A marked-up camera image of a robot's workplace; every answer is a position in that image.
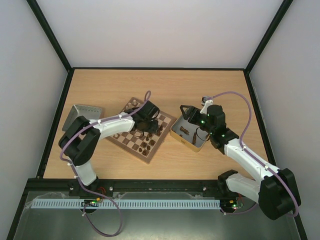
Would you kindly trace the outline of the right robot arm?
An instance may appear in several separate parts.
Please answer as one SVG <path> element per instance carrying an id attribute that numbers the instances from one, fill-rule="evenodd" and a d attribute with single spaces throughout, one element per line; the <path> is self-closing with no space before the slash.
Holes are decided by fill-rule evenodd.
<path id="1" fill-rule="evenodd" d="M 289 169 L 279 169 L 252 152 L 240 137 L 227 127 L 222 106 L 206 101 L 202 109 L 181 105 L 183 119 L 207 133 L 215 149 L 240 164 L 251 176 L 246 178 L 235 170 L 218 177 L 218 191 L 229 196 L 239 193 L 259 205 L 271 220 L 283 215 L 295 217 L 301 199 L 295 176 Z"/>

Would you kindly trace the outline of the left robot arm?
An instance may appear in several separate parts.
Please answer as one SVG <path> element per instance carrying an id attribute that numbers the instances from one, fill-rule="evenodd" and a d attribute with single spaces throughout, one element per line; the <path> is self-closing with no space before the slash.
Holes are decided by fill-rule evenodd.
<path id="1" fill-rule="evenodd" d="M 98 142 L 115 134 L 132 131 L 155 134 L 158 131 L 156 117 L 159 113 L 160 109 L 148 100 L 139 107 L 103 119 L 79 116 L 58 142 L 60 159 L 71 165 L 76 178 L 84 186 L 89 186 L 97 179 L 91 157 Z"/>

